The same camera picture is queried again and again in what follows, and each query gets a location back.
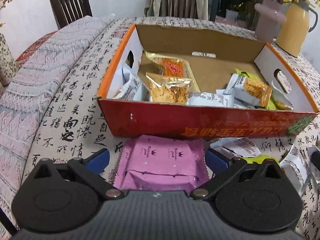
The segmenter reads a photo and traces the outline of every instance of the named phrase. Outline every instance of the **pink snack package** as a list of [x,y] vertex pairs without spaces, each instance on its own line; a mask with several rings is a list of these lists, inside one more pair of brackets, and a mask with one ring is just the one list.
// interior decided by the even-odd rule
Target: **pink snack package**
[[180,141],[141,135],[127,141],[114,187],[190,193],[208,180],[201,139]]

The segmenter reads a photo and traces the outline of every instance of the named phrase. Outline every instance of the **shredded pastry snack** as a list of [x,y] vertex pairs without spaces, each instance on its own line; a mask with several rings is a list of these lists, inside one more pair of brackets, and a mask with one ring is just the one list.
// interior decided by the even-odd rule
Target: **shredded pastry snack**
[[233,74],[224,94],[233,93],[234,97],[253,106],[266,107],[272,88],[262,81]]
[[145,54],[146,57],[158,68],[158,74],[170,77],[190,78],[192,80],[192,86],[190,90],[200,92],[196,79],[193,76],[190,63],[187,60],[147,51],[145,51]]
[[146,77],[150,80],[150,102],[182,105],[187,103],[192,79],[168,77],[154,73],[146,73]]

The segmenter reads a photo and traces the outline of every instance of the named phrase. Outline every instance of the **thermos handle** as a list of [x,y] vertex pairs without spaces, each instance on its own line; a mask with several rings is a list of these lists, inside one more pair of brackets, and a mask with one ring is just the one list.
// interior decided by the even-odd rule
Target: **thermos handle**
[[315,24],[309,29],[309,32],[313,31],[314,28],[316,27],[317,23],[318,23],[318,14],[315,10],[313,10],[312,8],[309,8],[310,11],[312,11],[315,15],[316,15],[316,22]]

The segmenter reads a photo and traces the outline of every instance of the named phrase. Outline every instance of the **floral cushion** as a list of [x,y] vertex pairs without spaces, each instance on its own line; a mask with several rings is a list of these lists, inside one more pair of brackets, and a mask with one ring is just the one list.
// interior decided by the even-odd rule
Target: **floral cushion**
[[4,36],[0,33],[0,82],[3,86],[8,85],[16,72],[19,70],[19,64],[16,64],[11,55],[8,44]]

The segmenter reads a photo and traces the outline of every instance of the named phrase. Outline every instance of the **snack packet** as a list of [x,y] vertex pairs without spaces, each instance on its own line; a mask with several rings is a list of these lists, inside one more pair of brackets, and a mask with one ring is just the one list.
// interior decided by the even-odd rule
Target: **snack packet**
[[189,92],[188,96],[188,105],[190,106],[233,107],[232,95],[218,95],[207,92]]
[[226,143],[229,143],[229,142],[234,142],[234,141],[237,141],[239,139],[241,139],[242,137],[225,137],[225,138],[219,138],[217,141],[215,142],[212,142],[210,144],[210,148],[212,149],[218,149],[218,148],[221,148],[223,145],[225,145]]
[[253,106],[265,107],[271,97],[272,88],[265,83],[239,74],[233,74],[225,94],[233,93],[234,97]]
[[132,73],[130,67],[124,63],[122,67],[124,85],[116,93],[113,99],[127,101],[145,101],[148,96],[148,90],[141,82],[141,79]]
[[272,98],[276,103],[276,106],[280,110],[293,110],[293,105],[290,100],[286,97],[286,95],[281,92],[278,88],[275,87],[273,81],[271,81],[272,86]]
[[153,73],[146,73],[146,77],[150,80],[150,102],[182,105],[187,103],[192,79],[161,76]]
[[120,190],[185,190],[209,180],[203,141],[142,135],[130,139],[121,154],[114,186]]
[[317,184],[320,183],[320,171],[319,169],[311,162],[313,154],[319,154],[319,148],[317,146],[312,146],[308,148],[308,156],[309,156],[309,167],[312,175],[315,177]]
[[[245,77],[249,77],[249,78],[253,78],[253,79],[261,81],[261,78],[258,77],[257,75],[249,73],[247,71],[243,71],[239,68],[236,68],[236,73],[239,75],[245,76]],[[266,106],[266,109],[269,109],[269,110],[277,110],[278,109],[276,106],[276,103],[274,102],[272,97],[270,98],[268,105]]]
[[309,169],[299,149],[292,146],[287,156],[280,162],[280,166],[301,196],[305,188],[304,185],[308,181]]
[[[218,95],[226,95],[226,94],[224,93],[224,89],[217,89],[217,90],[216,90],[216,93],[217,93]],[[233,107],[234,107],[234,108],[256,109],[254,106],[251,106],[251,105],[249,105],[249,104],[246,103],[246,102],[243,102],[243,101],[241,101],[241,100],[239,100],[239,99],[234,98],[233,94],[232,94],[232,98],[233,98]]]
[[225,152],[237,157],[255,157],[261,154],[259,148],[248,138],[239,138],[238,140],[229,141],[216,148],[218,152],[226,154]]
[[192,91],[200,92],[196,79],[190,67],[190,63],[182,58],[170,57],[145,51],[146,57],[160,70],[159,74],[169,77],[184,77],[192,79]]

